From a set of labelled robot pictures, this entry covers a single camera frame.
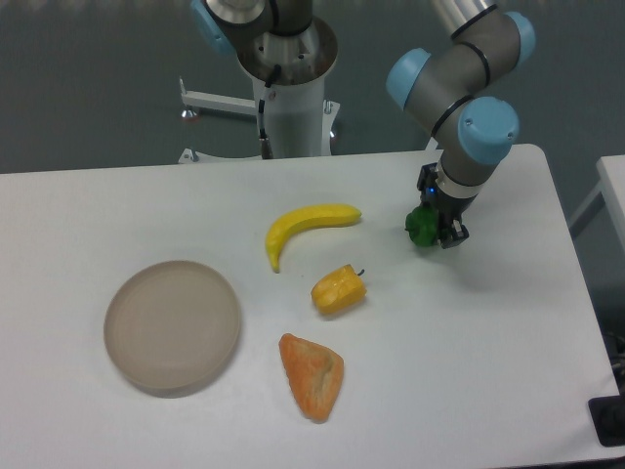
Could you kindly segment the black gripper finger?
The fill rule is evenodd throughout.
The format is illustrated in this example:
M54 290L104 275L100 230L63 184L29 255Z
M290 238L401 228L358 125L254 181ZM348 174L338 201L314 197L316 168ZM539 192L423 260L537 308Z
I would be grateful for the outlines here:
M450 222L444 222L439 229L438 241L443 249L456 247L470 237L469 231L462 221L453 218Z

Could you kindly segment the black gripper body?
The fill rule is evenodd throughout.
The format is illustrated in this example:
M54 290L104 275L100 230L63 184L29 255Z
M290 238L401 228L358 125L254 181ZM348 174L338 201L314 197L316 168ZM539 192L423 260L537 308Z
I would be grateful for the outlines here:
M475 197L456 198L452 197L440 189L437 189L437 197L428 204L438 213L438 234L444 222L450 222L453 218L458 218L463 223L463 213L473 203Z

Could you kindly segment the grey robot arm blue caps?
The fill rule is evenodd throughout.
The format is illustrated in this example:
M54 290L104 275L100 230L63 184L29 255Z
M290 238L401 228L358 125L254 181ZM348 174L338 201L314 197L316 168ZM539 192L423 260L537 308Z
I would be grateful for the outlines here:
M194 1L190 8L204 40L235 55L252 80L262 158L319 155L324 80L338 42L312 3ZM386 89L442 149L420 170L420 203L406 231L418 246L449 248L468 238L463 213L519 133L515 110L485 90L532 54L536 38L527 18L493 1L437 1L435 9L451 47L437 56L405 53Z

